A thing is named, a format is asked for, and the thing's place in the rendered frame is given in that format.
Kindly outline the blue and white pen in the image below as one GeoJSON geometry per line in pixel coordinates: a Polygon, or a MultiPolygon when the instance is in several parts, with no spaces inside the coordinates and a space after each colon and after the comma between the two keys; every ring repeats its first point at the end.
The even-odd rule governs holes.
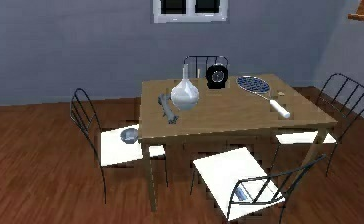
{"type": "Polygon", "coordinates": [[[248,199],[244,190],[240,186],[238,186],[235,190],[235,195],[237,196],[239,201],[246,201],[248,199]]]}

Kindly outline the grey statue figure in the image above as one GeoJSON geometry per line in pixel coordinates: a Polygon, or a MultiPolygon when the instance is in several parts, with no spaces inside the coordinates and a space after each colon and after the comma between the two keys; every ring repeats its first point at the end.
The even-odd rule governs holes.
{"type": "Polygon", "coordinates": [[[178,120],[178,116],[175,115],[169,106],[169,100],[171,99],[169,94],[160,94],[158,96],[158,104],[162,107],[163,115],[167,117],[169,124],[175,124],[178,120]]]}

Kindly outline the clear glass vase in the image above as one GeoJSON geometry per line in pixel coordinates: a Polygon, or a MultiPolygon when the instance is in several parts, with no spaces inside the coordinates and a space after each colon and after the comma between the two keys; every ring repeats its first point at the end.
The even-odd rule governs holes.
{"type": "Polygon", "coordinates": [[[181,81],[171,91],[171,100],[179,110],[190,110],[198,103],[199,91],[189,79],[187,64],[183,65],[181,81]]]}

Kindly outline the brown wooden table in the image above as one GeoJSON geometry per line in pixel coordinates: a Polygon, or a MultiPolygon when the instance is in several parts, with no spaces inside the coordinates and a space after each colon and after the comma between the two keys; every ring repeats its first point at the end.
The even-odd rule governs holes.
{"type": "Polygon", "coordinates": [[[210,90],[203,78],[194,78],[199,90],[197,105],[178,113],[178,120],[170,124],[163,117],[158,96],[176,86],[177,79],[151,80],[142,83],[139,141],[143,152],[143,167],[147,180],[150,208],[157,210],[153,171],[149,147],[158,144],[181,144],[193,141],[224,141],[246,136],[270,135],[289,131],[316,130],[318,134],[305,160],[317,155],[327,131],[337,121],[314,103],[307,100],[275,74],[261,74],[268,82],[272,95],[291,113],[284,119],[259,96],[242,90],[231,76],[224,89],[210,90]]]}

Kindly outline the grey bowl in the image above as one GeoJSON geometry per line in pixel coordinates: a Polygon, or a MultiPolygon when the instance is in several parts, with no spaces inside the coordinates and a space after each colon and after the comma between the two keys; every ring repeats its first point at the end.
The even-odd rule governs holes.
{"type": "Polygon", "coordinates": [[[126,144],[134,144],[138,140],[138,130],[135,128],[124,129],[120,138],[126,144]]]}

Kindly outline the white framed window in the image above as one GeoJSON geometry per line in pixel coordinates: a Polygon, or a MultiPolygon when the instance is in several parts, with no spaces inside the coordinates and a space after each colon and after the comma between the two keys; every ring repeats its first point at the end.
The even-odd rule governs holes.
{"type": "Polygon", "coordinates": [[[155,23],[225,22],[228,0],[152,0],[155,23]]]}

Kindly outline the black alarm clock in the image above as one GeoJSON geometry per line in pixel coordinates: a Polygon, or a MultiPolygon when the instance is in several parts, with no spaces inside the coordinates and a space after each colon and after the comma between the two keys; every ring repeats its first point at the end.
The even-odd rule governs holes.
{"type": "Polygon", "coordinates": [[[207,69],[205,77],[209,89],[222,89],[228,80],[228,69],[222,64],[214,64],[207,69]]]}

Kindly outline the blue and white tennis racket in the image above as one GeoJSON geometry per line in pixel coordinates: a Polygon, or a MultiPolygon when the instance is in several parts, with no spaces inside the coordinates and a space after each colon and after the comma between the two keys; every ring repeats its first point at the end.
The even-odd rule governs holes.
{"type": "Polygon", "coordinates": [[[255,76],[239,76],[236,83],[241,89],[267,100],[283,118],[291,116],[289,111],[271,97],[271,87],[267,81],[255,76]]]}

